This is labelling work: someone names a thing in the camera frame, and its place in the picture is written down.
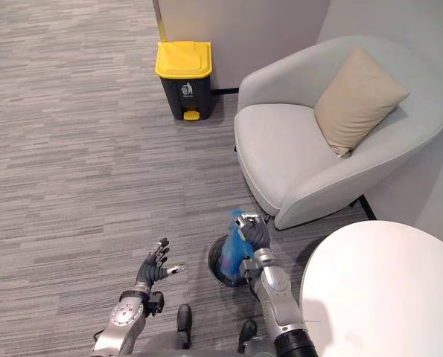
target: beige pillow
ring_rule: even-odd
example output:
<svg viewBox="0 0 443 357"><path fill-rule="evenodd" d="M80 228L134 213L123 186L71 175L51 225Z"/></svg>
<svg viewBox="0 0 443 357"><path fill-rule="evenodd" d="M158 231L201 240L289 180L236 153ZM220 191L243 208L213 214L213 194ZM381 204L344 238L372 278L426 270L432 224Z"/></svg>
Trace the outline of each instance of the beige pillow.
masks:
<svg viewBox="0 0 443 357"><path fill-rule="evenodd" d="M342 157L408 94L365 50L357 47L320 97L314 114L332 150Z"/></svg>

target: black waste bin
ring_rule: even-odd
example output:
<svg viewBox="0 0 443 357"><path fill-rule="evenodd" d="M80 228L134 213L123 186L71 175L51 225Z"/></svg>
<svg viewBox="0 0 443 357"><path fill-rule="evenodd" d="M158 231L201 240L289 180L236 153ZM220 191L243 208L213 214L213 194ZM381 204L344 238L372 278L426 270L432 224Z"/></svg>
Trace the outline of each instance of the black waste bin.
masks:
<svg viewBox="0 0 443 357"><path fill-rule="evenodd" d="M211 115L211 70L210 42L159 43L155 72L176 119L198 120Z"/></svg>

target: baseboard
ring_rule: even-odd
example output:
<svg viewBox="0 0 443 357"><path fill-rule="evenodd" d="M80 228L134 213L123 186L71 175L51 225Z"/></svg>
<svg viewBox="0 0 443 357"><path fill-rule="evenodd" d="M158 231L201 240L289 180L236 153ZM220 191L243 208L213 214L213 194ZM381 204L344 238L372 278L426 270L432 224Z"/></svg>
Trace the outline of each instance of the baseboard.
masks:
<svg viewBox="0 0 443 357"><path fill-rule="evenodd" d="M226 88L226 89L213 89L211 93L213 95L225 95L225 94L234 94L238 93L239 88Z"/></svg>
<svg viewBox="0 0 443 357"><path fill-rule="evenodd" d="M377 217L375 217L375 213L373 213L372 207L370 207L369 202L367 201L367 198L362 195L358 198L358 202L362 205L363 210L365 211L365 214L371 221L376 221Z"/></svg>

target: gray armchair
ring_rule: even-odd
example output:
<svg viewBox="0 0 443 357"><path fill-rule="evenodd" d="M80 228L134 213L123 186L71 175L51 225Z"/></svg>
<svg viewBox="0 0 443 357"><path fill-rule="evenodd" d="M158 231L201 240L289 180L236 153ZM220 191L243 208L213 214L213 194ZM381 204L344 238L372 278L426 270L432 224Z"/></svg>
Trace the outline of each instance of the gray armchair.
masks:
<svg viewBox="0 0 443 357"><path fill-rule="evenodd" d="M356 45L410 94L350 158L338 158L317 126L313 107ZM240 85L235 118L244 177L278 229L345 207L442 128L443 81L405 47L372 36L332 39L250 74Z"/></svg>

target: white wall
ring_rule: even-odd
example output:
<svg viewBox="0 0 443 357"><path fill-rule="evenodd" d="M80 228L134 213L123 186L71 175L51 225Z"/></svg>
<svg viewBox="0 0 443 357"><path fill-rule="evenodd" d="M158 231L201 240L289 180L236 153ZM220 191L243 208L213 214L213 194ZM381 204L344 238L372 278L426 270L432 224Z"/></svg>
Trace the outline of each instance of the white wall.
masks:
<svg viewBox="0 0 443 357"><path fill-rule="evenodd" d="M168 41L211 41L214 88L241 80L319 36L330 0L159 0Z"/></svg>
<svg viewBox="0 0 443 357"><path fill-rule="evenodd" d="M443 0L333 0L319 41L350 34L403 43L443 76ZM378 219L443 240L443 133L366 198Z"/></svg>

